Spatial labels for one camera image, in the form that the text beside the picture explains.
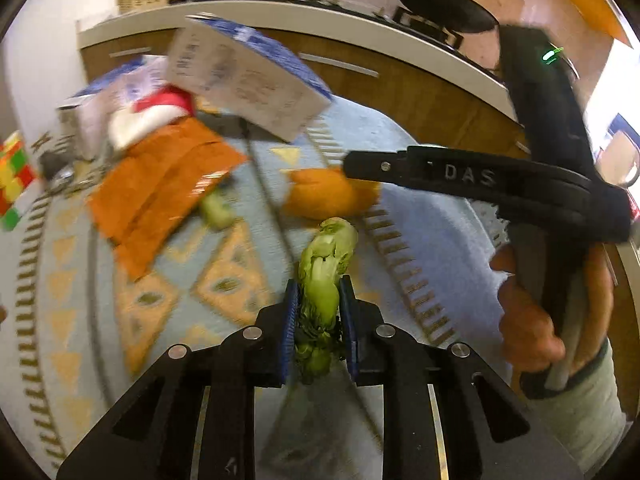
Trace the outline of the grey sleeve forearm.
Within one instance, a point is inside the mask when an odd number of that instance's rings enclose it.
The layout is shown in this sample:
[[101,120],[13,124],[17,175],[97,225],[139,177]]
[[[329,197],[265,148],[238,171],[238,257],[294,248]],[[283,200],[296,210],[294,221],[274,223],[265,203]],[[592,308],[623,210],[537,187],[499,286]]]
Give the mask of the grey sleeve forearm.
[[630,427],[620,405],[613,350],[607,340],[563,390],[538,388],[525,379],[521,389],[587,479],[604,466]]

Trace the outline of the person's right hand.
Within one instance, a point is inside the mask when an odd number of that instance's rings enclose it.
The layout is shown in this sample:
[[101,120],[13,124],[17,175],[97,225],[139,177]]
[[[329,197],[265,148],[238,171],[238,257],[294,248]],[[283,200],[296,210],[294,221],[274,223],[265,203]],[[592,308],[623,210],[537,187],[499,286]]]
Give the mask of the person's right hand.
[[[565,358],[565,346],[555,336],[552,319],[526,290],[518,284],[514,250],[509,245],[498,249],[490,267],[509,277],[498,290],[503,308],[499,330],[506,360],[520,372],[543,372]],[[614,282],[608,268],[608,255],[601,244],[591,246],[585,263],[585,281],[589,307],[582,334],[570,367],[575,375],[597,356],[608,334],[614,308]]]

